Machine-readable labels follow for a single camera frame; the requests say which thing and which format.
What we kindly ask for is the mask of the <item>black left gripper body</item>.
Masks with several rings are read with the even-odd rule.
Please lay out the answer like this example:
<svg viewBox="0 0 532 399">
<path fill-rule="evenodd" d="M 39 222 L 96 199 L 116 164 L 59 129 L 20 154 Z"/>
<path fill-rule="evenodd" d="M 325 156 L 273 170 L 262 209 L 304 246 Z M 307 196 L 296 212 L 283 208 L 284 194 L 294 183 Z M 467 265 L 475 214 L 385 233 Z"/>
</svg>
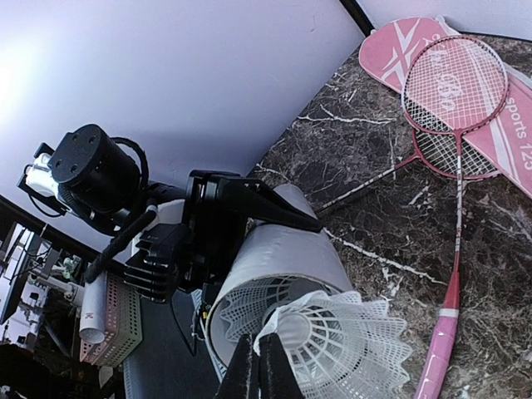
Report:
<svg viewBox="0 0 532 399">
<path fill-rule="evenodd" d="M 179 220 L 160 220 L 140 233 L 125 283 L 152 302 L 168 303 L 177 290 L 191 293 L 223 280 L 251 217 L 245 207 L 264 189 L 258 179 L 192 171 Z"/>
</svg>

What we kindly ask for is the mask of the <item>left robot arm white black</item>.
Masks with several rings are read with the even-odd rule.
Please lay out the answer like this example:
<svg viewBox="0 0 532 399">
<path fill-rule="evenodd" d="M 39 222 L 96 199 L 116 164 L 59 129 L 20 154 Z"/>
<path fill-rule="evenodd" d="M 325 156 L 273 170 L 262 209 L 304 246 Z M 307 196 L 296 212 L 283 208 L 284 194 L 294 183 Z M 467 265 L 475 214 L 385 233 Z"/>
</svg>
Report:
<svg viewBox="0 0 532 399">
<path fill-rule="evenodd" d="M 152 182 L 145 152 L 95 124 L 65 135 L 49 167 L 61 202 L 111 239 L 85 280 L 133 246 L 122 277 L 155 303 L 224 281 L 250 219 L 314 233 L 323 227 L 262 180 L 193 170 L 184 188 Z"/>
</svg>

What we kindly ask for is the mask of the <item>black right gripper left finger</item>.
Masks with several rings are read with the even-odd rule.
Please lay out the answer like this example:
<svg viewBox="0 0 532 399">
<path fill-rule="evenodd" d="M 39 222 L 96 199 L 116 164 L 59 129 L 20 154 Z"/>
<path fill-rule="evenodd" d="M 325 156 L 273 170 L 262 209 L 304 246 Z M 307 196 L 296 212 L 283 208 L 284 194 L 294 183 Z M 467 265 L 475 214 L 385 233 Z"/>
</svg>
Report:
<svg viewBox="0 0 532 399">
<path fill-rule="evenodd" d="M 254 351 L 255 334 L 240 337 L 215 399 L 258 399 L 259 356 Z"/>
</svg>

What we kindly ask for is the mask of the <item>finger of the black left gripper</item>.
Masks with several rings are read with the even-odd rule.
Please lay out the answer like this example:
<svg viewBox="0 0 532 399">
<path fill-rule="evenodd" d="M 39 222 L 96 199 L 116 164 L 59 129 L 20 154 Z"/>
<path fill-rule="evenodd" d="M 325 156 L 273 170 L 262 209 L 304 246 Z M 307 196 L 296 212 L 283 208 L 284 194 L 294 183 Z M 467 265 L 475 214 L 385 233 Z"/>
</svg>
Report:
<svg viewBox="0 0 532 399">
<path fill-rule="evenodd" d="M 253 193 L 244 204 L 249 217 L 313 233 L 323 229 L 323 223 L 296 185 L 282 184 L 271 188 L 259 180 L 250 189 Z"/>
</svg>

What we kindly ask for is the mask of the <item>white shuttlecock tube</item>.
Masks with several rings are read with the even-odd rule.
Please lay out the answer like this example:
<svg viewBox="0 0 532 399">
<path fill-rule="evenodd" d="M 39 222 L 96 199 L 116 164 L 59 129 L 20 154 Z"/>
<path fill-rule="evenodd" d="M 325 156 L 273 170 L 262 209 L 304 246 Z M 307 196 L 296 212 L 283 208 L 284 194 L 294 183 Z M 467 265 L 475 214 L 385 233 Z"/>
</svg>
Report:
<svg viewBox="0 0 532 399">
<path fill-rule="evenodd" d="M 336 294 L 352 290 L 337 250 L 325 231 L 313 233 L 257 221 L 240 247 L 206 321 L 209 348 L 223 365 L 229 365 L 238 343 L 224 338 L 219 312 L 225 295 L 249 281 L 278 276 L 312 281 L 313 290 L 308 293 L 323 290 Z"/>
</svg>

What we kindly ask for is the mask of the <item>white shuttlecock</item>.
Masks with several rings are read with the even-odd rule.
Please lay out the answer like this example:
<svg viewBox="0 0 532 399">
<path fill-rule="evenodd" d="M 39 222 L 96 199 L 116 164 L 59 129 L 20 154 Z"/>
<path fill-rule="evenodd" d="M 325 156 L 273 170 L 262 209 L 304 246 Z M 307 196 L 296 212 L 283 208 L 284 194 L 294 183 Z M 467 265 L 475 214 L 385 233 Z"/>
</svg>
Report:
<svg viewBox="0 0 532 399">
<path fill-rule="evenodd" d="M 219 312 L 224 338 L 237 342 L 242 334 L 259 332 L 269 311 L 312 290 L 312 281 L 294 276 L 257 279 L 232 289 L 225 295 Z"/>
<path fill-rule="evenodd" d="M 409 382 L 407 322 L 384 299 L 318 290 L 276 308 L 258 337 L 278 335 L 306 398 L 393 398 Z"/>
</svg>

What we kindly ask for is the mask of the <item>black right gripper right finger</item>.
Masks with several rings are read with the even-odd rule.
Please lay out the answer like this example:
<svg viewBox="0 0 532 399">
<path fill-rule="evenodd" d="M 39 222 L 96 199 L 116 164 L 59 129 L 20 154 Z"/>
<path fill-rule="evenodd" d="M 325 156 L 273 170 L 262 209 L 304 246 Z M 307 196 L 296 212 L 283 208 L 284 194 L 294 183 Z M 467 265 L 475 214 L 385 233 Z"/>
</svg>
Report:
<svg viewBox="0 0 532 399">
<path fill-rule="evenodd" d="M 277 333 L 259 339 L 259 382 L 265 399 L 297 399 L 302 392 Z"/>
</svg>

